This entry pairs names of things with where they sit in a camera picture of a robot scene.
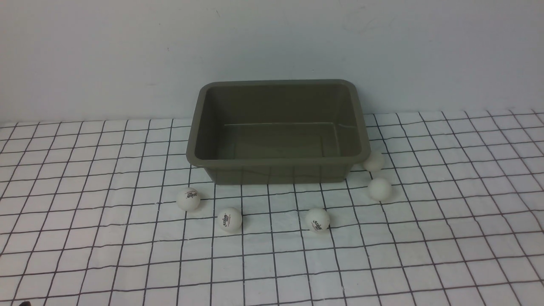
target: white ping pong ball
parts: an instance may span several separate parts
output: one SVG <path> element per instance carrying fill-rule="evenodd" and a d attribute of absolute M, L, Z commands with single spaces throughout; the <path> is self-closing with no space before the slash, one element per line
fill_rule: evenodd
<path fill-rule="evenodd" d="M 242 225 L 242 214 L 235 208 L 227 207 L 217 215 L 217 226 L 225 232 L 236 232 Z"/>
<path fill-rule="evenodd" d="M 384 201 L 393 194 L 393 187 L 386 179 L 377 178 L 368 184 L 368 194 L 376 201 Z"/>
<path fill-rule="evenodd" d="M 177 206 L 184 211 L 193 211 L 200 203 L 199 192 L 194 188 L 184 188 L 177 194 Z"/>
<path fill-rule="evenodd" d="M 323 232 L 329 228 L 331 218 L 326 210 L 312 208 L 306 214 L 306 225 L 312 232 Z"/>
<path fill-rule="evenodd" d="M 368 158 L 363 162 L 363 168 L 369 172 L 380 171 L 384 167 L 385 158 L 382 153 L 371 151 Z"/>

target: black grid line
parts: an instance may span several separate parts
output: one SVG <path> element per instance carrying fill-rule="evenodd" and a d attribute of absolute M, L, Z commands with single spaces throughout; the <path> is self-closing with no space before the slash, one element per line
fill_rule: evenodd
<path fill-rule="evenodd" d="M 401 125 L 400 127 L 402 128 L 402 130 L 403 130 L 403 132 L 404 132 L 404 135 L 407 136 L 407 135 L 406 135 L 406 130 L 404 129 L 404 127 L 403 127 L 402 125 Z M 413 150 L 413 146 L 412 146 L 412 144 L 411 144 L 410 142 L 409 142 L 409 145 L 410 145 L 410 149 Z M 387 144 L 385 144 L 385 148 L 386 148 L 386 152 L 389 153 L 389 150 L 388 150 L 388 148 L 387 148 Z M 419 162 L 419 159 L 418 159 L 417 157 L 416 157 L 416 160 L 418 161 L 419 167 L 420 167 L 421 169 L 423 169 L 423 167 L 421 166 L 421 163 Z M 391 163 L 393 163 L 393 168 L 395 169 L 395 173 L 397 174 L 398 177 L 400 177 L 400 176 L 399 176 L 399 173 L 398 173 L 398 171 L 397 171 L 397 168 L 394 167 L 394 162 L 393 162 L 393 160 L 391 160 Z M 404 194 L 406 194 L 406 190 L 405 190 L 404 186 L 403 186 L 403 185 L 401 185 L 401 186 L 402 186 L 402 189 L 403 189 Z M 410 206 L 410 210 L 412 211 L 412 214 L 413 214 L 413 216 L 414 216 L 414 219 L 416 220 L 416 224 L 417 224 L 417 227 L 418 227 L 418 229 L 419 229 L 419 232 L 421 233 L 421 236 L 423 237 L 423 239 L 425 239 L 425 232 L 421 229 L 421 226 L 420 226 L 420 224 L 419 224 L 419 221 L 417 220 L 416 213 L 415 213 L 415 211 L 414 211 L 414 209 L 413 209 L 412 201 L 411 201 L 410 199 L 408 199 L 408 198 L 407 198 L 407 201 L 408 201 L 408 204 L 409 204 L 409 206 Z M 425 242 L 425 248 L 427 249 L 427 253 L 429 254 L 429 258 L 431 259 L 431 263 L 432 263 L 432 266 L 433 266 L 433 268 L 434 268 L 434 270 L 435 270 L 435 273 L 436 273 L 436 275 L 438 276 L 438 281 L 440 282 L 440 285 L 442 286 L 442 288 L 444 288 L 444 283 L 442 282 L 442 277 L 440 276 L 440 273 L 438 272 L 438 269 L 436 268 L 435 260 L 432 258 L 431 251 L 429 250 L 429 246 L 428 246 L 428 244 L 427 244 L 426 242 Z M 446 297 L 446 300 L 448 301 L 448 304 L 451 305 L 452 303 L 450 302 L 449 297 L 448 297 L 448 295 L 446 294 L 446 290 L 445 290 L 445 289 L 444 289 L 444 295 L 445 295 L 445 297 Z"/>
<path fill-rule="evenodd" d="M 216 284 L 224 284 L 224 283 L 232 283 L 234 281 L 231 281 L 231 280 L 226 280 L 226 281 L 216 281 L 215 283 Z M 542 280 L 518 280 L 518 281 L 511 281 L 511 282 L 500 282 L 500 283 L 493 283 L 493 284 L 482 284 L 482 285 L 478 285 L 479 287 L 488 287 L 488 286 L 500 286 L 500 285 L 508 285 L 508 284 L 530 284 L 530 283 L 540 283 L 542 282 Z M 194 285 L 188 285 L 187 287 L 195 287 L 195 286 L 199 286 L 199 285 L 207 285 L 208 283 L 199 283 L 199 284 L 194 284 Z M 448 287 L 446 288 L 446 290 L 455 290 L 455 289 L 465 289 L 465 288 L 476 288 L 478 287 L 476 285 L 467 285 L 467 286 L 453 286 L 453 287 Z M 161 287 L 156 287 L 154 289 L 175 289 L 176 286 L 161 286 Z M 137 292 L 137 291 L 143 291 L 143 289 L 127 289 L 127 290 L 113 290 L 113 291 L 109 291 L 109 290 L 101 290 L 101 291 L 91 291 L 91 292 L 86 292 L 87 294 L 89 293 L 109 293 L 109 292 Z M 417 293 L 417 292 L 434 292 L 434 291 L 442 291 L 442 288 L 440 289 L 422 289 L 422 290 L 413 290 L 413 293 Z M 381 294 L 373 294 L 373 295 L 353 295 L 353 296 L 349 296 L 348 298 L 358 298 L 358 297 L 380 297 L 380 296 L 390 296 L 390 295 L 399 295 L 399 294 L 404 294 L 404 293 L 410 293 L 410 291 L 399 291 L 399 292 L 393 292 L 393 293 L 381 293 Z M 39 298 L 57 298 L 57 297 L 71 297 L 71 296 L 76 296 L 77 293 L 75 294 L 68 294 L 68 295 L 55 295 L 55 296 L 35 296 L 35 297 L 29 297 L 27 299 L 39 299 Z M 285 305 L 285 304 L 296 304 L 296 303 L 303 303 L 303 302 L 319 302 L 319 301 L 333 301 L 333 300 L 338 300 L 338 299 L 343 299 L 343 297 L 327 297 L 327 298 L 322 298 L 322 299 L 301 299 L 301 300 L 297 300 L 297 301 L 289 301 L 289 302 L 280 302 L 280 303 L 263 303 L 263 304 L 260 304 L 260 305 Z M 1 300 L 0 299 L 0 302 L 10 302 L 11 300 Z"/>
<path fill-rule="evenodd" d="M 325 195 L 323 194 L 323 186 L 321 185 L 321 183 L 319 183 L 319 191 L 321 192 L 321 198 L 323 200 L 323 208 L 326 210 L 327 209 L 327 204 L 326 204 L 327 201 L 325 200 Z M 343 289 L 344 288 L 344 281 L 342 280 L 342 273 L 341 273 L 341 269 L 340 269 L 340 263 L 338 263 L 338 254 L 336 253 L 335 237 L 332 234 L 332 231 L 330 231 L 330 230 L 329 230 L 329 235 L 331 236 L 331 241 L 332 241 L 332 251 L 335 254 L 336 267 L 338 268 L 338 277 L 340 279 L 340 286 L 342 286 L 342 289 Z M 342 290 L 342 296 L 344 297 L 344 305 L 348 306 L 348 300 L 346 299 L 344 290 Z"/>
<path fill-rule="evenodd" d="M 189 166 L 189 180 L 187 181 L 187 187 L 191 186 L 191 171 L 192 171 L 192 169 L 193 169 L 193 166 Z M 184 219 L 187 219 L 187 211 L 184 211 L 183 214 L 184 214 Z M 177 274 L 177 280 L 178 281 L 177 281 L 177 293 L 176 293 L 176 306 L 179 306 L 179 304 L 180 304 L 181 266 L 182 266 L 182 263 L 183 263 L 183 245 L 185 243 L 186 230 L 187 230 L 187 222 L 183 222 L 183 234 L 182 234 L 182 241 L 181 241 L 181 247 L 180 247 L 180 269 L 179 269 L 178 274 Z M 211 283 L 212 282 L 210 282 L 210 291 L 209 291 L 210 299 L 212 299 L 212 285 L 211 285 Z"/>
<path fill-rule="evenodd" d="M 119 150 L 118 152 L 118 158 L 117 160 L 115 161 L 115 166 L 114 167 L 117 167 L 117 161 L 119 160 L 119 155 L 121 154 L 121 150 Z M 106 201 L 108 200 L 108 196 L 109 196 L 109 188 L 111 188 L 112 186 L 112 182 L 113 182 L 113 175 L 112 177 L 110 178 L 109 180 L 109 187 L 108 187 L 108 190 L 106 191 L 106 197 L 105 197 L 105 200 L 104 200 L 104 205 L 102 205 L 102 207 L 100 209 L 102 209 L 102 213 L 100 214 L 100 218 L 98 219 L 98 224 L 100 226 L 101 222 L 102 222 L 102 217 L 104 216 L 104 208 L 106 207 Z M 92 247 L 91 247 L 91 250 L 89 252 L 89 257 L 87 258 L 87 266 L 85 268 L 85 274 L 83 274 L 83 280 L 81 281 L 81 287 L 79 288 L 79 295 L 77 296 L 77 304 L 79 304 L 79 299 L 81 298 L 81 294 L 82 294 L 82 291 L 83 291 L 83 284 L 85 283 L 85 278 L 87 277 L 87 271 L 89 270 L 89 264 L 90 264 L 90 260 L 91 260 L 91 256 L 92 256 L 92 252 L 95 250 L 95 244 L 96 244 L 96 239 L 98 238 L 98 230 L 99 228 L 96 229 L 96 233 L 95 233 L 95 237 L 94 239 L 92 240 Z"/>
<path fill-rule="evenodd" d="M 172 139 L 172 125 L 174 125 L 174 120 L 173 119 L 172 119 L 172 122 L 170 124 L 168 140 Z M 168 148 L 166 149 L 166 151 L 168 152 L 169 150 L 170 150 L 170 141 L 168 141 Z M 147 293 L 147 284 L 148 284 L 148 281 L 149 281 L 149 270 L 151 268 L 151 256 L 153 255 L 153 247 L 155 246 L 155 234 L 157 233 L 157 225 L 159 224 L 159 212 L 160 212 L 160 206 L 162 204 L 160 201 L 161 201 L 161 199 L 163 197 L 164 179 L 166 178 L 166 165 L 168 164 L 168 158 L 169 158 L 169 156 L 167 156 L 166 160 L 164 161 L 164 173 L 163 173 L 163 183 L 162 183 L 163 186 L 160 188 L 160 194 L 159 194 L 158 203 L 157 203 L 158 204 L 158 206 L 157 206 L 157 216 L 155 217 L 155 226 L 153 228 L 153 239 L 152 239 L 152 242 L 151 242 L 151 250 L 149 252 L 149 259 L 147 261 L 147 271 L 146 271 L 146 276 L 145 276 L 144 298 L 141 301 L 142 306 L 144 306 L 144 304 L 145 304 L 145 295 Z"/>
<path fill-rule="evenodd" d="M 150 125 L 150 124 L 151 124 L 151 121 L 149 121 L 148 126 L 147 126 L 148 130 L 147 130 L 146 135 L 145 135 L 145 139 L 146 139 L 146 140 L 147 140 L 147 136 L 149 135 L 149 125 Z M 142 161 L 143 161 L 143 158 L 140 160 L 140 166 L 139 166 L 139 169 L 138 169 L 138 170 L 141 170 Z M 136 177 L 136 184 L 135 184 L 136 186 L 138 185 L 138 180 L 139 180 L 139 179 L 140 179 L 140 173 L 138 173 L 138 175 L 137 175 L 137 177 Z M 135 197 L 135 196 L 136 196 L 136 190 L 134 190 L 133 193 L 132 193 L 132 201 L 131 201 L 131 206 L 130 206 L 130 208 L 129 208 L 129 210 L 128 210 L 127 221 L 130 220 L 130 218 L 131 218 L 132 207 L 133 207 L 132 204 L 134 204 L 134 197 Z M 115 267 L 115 274 L 114 274 L 114 276 L 113 276 L 112 290 L 113 290 L 113 288 L 115 288 L 115 279 L 116 279 L 117 273 L 118 273 L 118 271 L 119 271 L 119 262 L 121 261 L 121 256 L 122 256 L 122 254 L 123 254 L 123 246 L 125 245 L 125 239 L 127 238 L 127 233 L 128 233 L 128 226 L 125 227 L 125 233 L 124 233 L 124 235 L 123 235 L 123 243 L 121 244 L 121 250 L 119 251 L 119 258 L 117 259 L 117 266 Z M 108 306 L 111 305 L 111 303 L 112 303 L 112 297 L 113 297 L 113 292 L 112 292 L 112 294 L 109 295 Z"/>
<path fill-rule="evenodd" d="M 296 185 L 293 184 L 293 191 L 296 191 Z M 298 199 L 296 198 L 296 193 L 295 193 L 295 205 L 296 205 L 296 210 L 298 211 L 299 210 L 299 201 Z M 304 255 L 304 266 L 306 268 L 306 273 L 308 274 L 306 276 L 306 279 L 308 280 L 308 291 L 310 292 L 310 302 L 312 303 L 312 306 L 313 306 L 313 295 L 312 295 L 312 285 L 310 283 L 310 275 L 309 275 L 309 270 L 308 270 L 308 258 L 306 257 L 306 252 L 308 251 L 306 249 L 306 245 L 304 243 L 304 236 L 302 235 L 302 220 L 300 218 L 300 214 L 299 214 L 299 229 L 300 229 L 300 240 L 301 240 L 301 243 L 302 243 L 302 254 Z"/>

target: table surface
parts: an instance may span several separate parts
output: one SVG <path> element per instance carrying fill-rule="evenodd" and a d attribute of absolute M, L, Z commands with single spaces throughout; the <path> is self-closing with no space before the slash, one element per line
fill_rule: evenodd
<path fill-rule="evenodd" d="M 541 305 L 544 113 L 365 120 L 382 171 L 269 186 L 192 168 L 190 119 L 0 125 L 0 305 Z M 228 206 L 239 233 L 214 226 Z"/>

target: white wall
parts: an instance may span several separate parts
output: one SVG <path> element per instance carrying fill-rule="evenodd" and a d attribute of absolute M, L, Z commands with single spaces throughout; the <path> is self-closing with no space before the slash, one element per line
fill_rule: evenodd
<path fill-rule="evenodd" d="M 543 105 L 544 1 L 0 1 L 0 121 L 188 117 L 206 83 L 292 78 L 366 112 Z"/>

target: plastic tub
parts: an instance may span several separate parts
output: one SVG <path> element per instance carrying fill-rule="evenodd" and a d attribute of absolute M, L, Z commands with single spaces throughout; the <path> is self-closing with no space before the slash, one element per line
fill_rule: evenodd
<path fill-rule="evenodd" d="M 357 90 L 339 79 L 208 84 L 187 144 L 220 185 L 339 182 L 369 154 Z"/>

